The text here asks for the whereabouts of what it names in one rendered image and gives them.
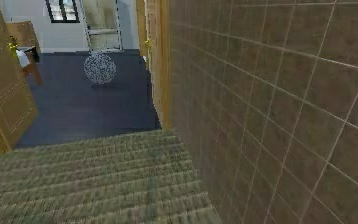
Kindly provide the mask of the speckled grey ball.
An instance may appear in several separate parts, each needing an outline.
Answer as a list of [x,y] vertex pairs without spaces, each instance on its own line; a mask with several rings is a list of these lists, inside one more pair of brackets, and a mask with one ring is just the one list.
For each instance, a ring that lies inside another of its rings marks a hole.
[[83,70],[92,83],[102,85],[114,79],[117,66],[110,56],[93,52],[85,59]]

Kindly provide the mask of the wooden room door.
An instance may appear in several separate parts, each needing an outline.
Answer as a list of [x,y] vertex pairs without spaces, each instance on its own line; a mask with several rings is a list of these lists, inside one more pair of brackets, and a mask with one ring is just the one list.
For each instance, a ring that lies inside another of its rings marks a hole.
[[12,150],[38,115],[20,63],[9,48],[0,10],[0,153]]

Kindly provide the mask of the dark framed window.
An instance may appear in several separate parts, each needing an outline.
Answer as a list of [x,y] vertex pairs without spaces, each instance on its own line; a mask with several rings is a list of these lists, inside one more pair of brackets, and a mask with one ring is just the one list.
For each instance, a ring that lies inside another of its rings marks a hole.
[[45,0],[52,23],[78,23],[76,0]]

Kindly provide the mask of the white metal shelf frame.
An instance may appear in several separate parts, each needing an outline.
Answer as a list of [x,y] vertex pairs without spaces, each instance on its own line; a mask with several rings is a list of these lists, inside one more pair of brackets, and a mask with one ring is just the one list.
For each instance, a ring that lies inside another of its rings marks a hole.
[[117,0],[81,0],[91,51],[122,50]]

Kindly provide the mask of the yellow green small object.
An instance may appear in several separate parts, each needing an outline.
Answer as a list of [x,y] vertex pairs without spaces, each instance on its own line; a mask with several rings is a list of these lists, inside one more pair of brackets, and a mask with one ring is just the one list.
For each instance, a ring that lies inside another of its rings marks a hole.
[[10,51],[14,57],[17,56],[17,47],[18,47],[18,44],[17,44],[16,38],[14,36],[11,36],[10,41],[9,41],[9,48],[10,48]]

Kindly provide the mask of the wooden cupboard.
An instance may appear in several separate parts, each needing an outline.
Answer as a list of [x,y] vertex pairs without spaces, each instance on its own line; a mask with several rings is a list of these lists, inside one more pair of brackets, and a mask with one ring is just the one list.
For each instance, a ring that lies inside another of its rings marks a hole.
[[38,38],[36,36],[33,24],[31,21],[23,22],[7,22],[7,30],[10,36],[13,36],[18,45],[21,47],[35,46],[38,53],[41,52]]

